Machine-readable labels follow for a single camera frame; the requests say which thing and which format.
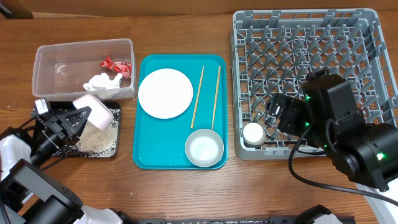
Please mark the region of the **small pink bowl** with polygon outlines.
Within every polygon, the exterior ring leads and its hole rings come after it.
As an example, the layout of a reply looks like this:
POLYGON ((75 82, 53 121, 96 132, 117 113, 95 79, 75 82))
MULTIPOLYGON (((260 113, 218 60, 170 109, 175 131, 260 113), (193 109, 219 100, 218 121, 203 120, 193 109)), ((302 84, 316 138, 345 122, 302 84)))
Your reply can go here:
POLYGON ((86 94, 72 101, 76 109, 90 107, 88 121, 98 129, 105 131, 114 119, 112 112, 97 97, 86 94))

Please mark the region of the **white tissue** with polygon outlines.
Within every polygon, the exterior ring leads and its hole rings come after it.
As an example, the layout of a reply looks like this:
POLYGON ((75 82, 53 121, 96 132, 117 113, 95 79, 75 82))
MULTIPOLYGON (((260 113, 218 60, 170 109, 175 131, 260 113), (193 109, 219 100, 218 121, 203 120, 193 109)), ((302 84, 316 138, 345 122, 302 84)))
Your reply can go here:
POLYGON ((83 84, 86 91, 96 91, 97 96, 102 99, 110 99, 120 91, 120 84, 123 75, 118 73, 111 80, 107 73, 93 76, 88 83, 83 84))

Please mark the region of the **red snack wrapper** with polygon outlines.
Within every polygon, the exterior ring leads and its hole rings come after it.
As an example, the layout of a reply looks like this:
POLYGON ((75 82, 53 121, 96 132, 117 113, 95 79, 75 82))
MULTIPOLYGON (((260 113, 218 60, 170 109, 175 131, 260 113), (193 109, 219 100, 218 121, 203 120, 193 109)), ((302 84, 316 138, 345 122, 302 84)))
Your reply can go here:
POLYGON ((109 57, 107 57, 99 65, 115 73, 120 73, 123 76, 123 78, 130 78, 132 75, 132 63, 128 61, 115 62, 109 57))

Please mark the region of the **grey bowl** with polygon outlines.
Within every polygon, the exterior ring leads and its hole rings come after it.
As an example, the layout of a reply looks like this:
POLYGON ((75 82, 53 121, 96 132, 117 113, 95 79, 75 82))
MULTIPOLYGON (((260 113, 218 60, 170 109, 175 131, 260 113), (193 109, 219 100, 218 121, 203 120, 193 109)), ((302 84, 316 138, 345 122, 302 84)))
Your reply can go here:
POLYGON ((223 140, 213 130, 198 129, 187 138, 185 154, 195 166, 211 167, 217 164, 224 155, 223 140))

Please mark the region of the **white cup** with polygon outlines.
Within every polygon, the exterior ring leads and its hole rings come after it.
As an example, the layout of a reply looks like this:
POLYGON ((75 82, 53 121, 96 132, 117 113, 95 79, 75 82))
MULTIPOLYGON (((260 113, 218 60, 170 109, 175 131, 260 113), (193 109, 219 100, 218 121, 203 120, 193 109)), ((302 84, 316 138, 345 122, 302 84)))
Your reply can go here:
POLYGON ((243 128, 243 139, 247 147, 259 148, 264 144, 266 134, 260 124, 249 123, 243 128))

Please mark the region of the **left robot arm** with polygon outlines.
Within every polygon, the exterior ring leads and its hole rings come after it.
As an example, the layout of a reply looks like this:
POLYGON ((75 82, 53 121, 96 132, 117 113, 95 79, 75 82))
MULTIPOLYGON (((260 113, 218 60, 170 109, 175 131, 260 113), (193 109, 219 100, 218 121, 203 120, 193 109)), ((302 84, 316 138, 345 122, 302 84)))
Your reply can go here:
POLYGON ((66 144, 79 141, 90 107, 32 112, 24 123, 1 133, 1 223, 135 223, 122 211, 85 206, 41 166, 66 144))

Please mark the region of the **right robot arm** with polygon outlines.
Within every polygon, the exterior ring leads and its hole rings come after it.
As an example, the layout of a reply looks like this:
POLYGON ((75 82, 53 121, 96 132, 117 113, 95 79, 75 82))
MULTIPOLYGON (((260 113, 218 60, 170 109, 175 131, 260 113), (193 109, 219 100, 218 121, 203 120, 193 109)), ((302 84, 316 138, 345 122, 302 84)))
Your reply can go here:
POLYGON ((265 124, 298 137, 289 154, 289 172, 313 187, 362 195, 379 223, 397 223, 397 128, 367 123, 349 81, 328 69, 309 73, 302 89, 301 100, 276 93, 266 103, 265 124), (356 187, 298 175, 293 158, 303 142, 322 149, 320 154, 330 158, 356 187))

